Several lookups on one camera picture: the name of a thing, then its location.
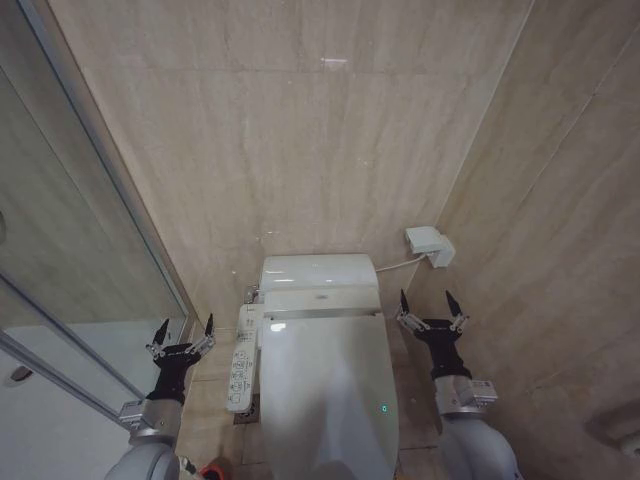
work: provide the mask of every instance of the beige tile wall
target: beige tile wall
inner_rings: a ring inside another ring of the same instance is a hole
[[[266,255],[408,257],[530,0],[50,4],[196,308],[233,327]]]
[[[640,394],[639,20],[635,0],[535,2],[438,222],[457,256],[410,288],[422,315],[445,288],[472,315],[459,349],[525,478],[640,478],[594,439]]]

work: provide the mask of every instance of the toilet lid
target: toilet lid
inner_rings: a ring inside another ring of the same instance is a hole
[[[260,417],[277,480],[391,480],[397,400],[381,315],[268,320]]]

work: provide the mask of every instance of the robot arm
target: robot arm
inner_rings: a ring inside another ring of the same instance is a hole
[[[179,459],[173,450],[180,430],[187,371],[215,344],[213,315],[209,316],[204,337],[193,344],[163,347],[168,325],[167,319],[146,347],[160,374],[144,400],[122,407],[120,421],[129,429],[131,449],[109,471],[106,480],[178,480],[181,466],[194,478],[202,478],[188,459]]]
[[[469,317],[453,296],[446,294],[453,322],[416,317],[409,312],[404,292],[398,320],[426,343],[431,353],[431,379],[443,428],[439,445],[449,476],[452,480],[522,479],[507,440],[481,419],[498,395],[491,382],[473,380],[458,355],[455,342]]]

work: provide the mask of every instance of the glass shower door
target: glass shower door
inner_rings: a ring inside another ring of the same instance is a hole
[[[0,327],[118,411],[185,313],[17,6],[0,8]]]

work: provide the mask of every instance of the electrical cord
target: electrical cord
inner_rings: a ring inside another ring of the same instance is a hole
[[[398,263],[396,265],[389,265],[388,267],[376,268],[376,273],[386,272],[387,270],[395,270],[396,268],[406,267],[407,265],[411,265],[413,263],[418,263],[420,260],[424,260],[427,257],[426,253],[420,254],[420,256],[414,258],[413,260],[408,260],[406,262]]]

